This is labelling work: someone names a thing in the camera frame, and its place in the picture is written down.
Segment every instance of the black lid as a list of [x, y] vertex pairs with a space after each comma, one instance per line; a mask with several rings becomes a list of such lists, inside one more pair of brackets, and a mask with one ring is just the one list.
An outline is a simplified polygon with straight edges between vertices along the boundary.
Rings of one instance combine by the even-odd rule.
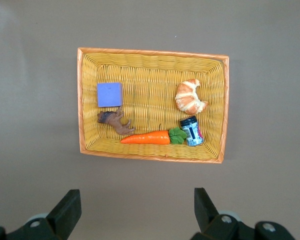
[[191, 116], [191, 117], [187, 117], [187, 118], [180, 120], [180, 124], [181, 124], [181, 127], [183, 127], [183, 126], [186, 126], [189, 124], [196, 123], [197, 121], [198, 120], [197, 120], [196, 116]]

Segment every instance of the bolt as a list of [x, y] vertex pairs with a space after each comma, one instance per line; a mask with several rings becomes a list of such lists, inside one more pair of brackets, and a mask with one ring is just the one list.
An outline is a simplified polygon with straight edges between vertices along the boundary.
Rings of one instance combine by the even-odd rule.
[[222, 217], [221, 217], [221, 220], [222, 220], [222, 222], [224, 222], [224, 223], [226, 223], [226, 224], [232, 223], [231, 218], [230, 218], [229, 216], [227, 216], [227, 215], [222, 216]]
[[276, 229], [275, 229], [275, 227], [272, 225], [272, 224], [270, 224], [270, 223], [264, 223], [264, 224], [262, 224], [262, 227], [265, 229], [265, 230], [267, 230], [267, 231], [269, 231], [269, 232], [275, 232], [276, 231]]
[[39, 221], [34, 221], [30, 224], [30, 228], [35, 228], [35, 227], [38, 227], [39, 225], [40, 225]]

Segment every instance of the wicker basket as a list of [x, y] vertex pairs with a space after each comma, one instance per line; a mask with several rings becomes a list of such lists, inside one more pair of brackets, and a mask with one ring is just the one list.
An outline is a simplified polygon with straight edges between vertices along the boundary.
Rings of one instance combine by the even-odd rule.
[[[188, 115], [177, 109], [178, 85], [195, 78], [200, 100], [209, 102], [196, 115], [204, 137], [198, 146], [121, 144], [111, 126], [98, 123], [97, 83], [123, 84], [122, 122], [131, 119], [135, 134], [169, 130]], [[77, 52], [80, 151], [84, 154], [157, 161], [221, 163], [227, 135], [229, 57], [186, 52], [79, 48]]]

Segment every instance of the bread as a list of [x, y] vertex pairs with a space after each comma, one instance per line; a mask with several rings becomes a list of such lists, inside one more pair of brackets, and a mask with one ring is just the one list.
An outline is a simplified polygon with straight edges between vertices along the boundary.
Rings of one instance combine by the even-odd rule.
[[189, 115], [196, 115], [208, 106], [207, 101], [200, 101], [196, 88], [200, 86], [198, 79], [189, 79], [180, 83], [175, 96], [175, 103], [179, 110]]

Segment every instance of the blue cube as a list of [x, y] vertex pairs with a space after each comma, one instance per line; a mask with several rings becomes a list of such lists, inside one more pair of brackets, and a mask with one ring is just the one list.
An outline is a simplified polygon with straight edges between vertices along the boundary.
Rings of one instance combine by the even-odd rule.
[[119, 107], [123, 104], [122, 83], [98, 83], [96, 86], [98, 107]]

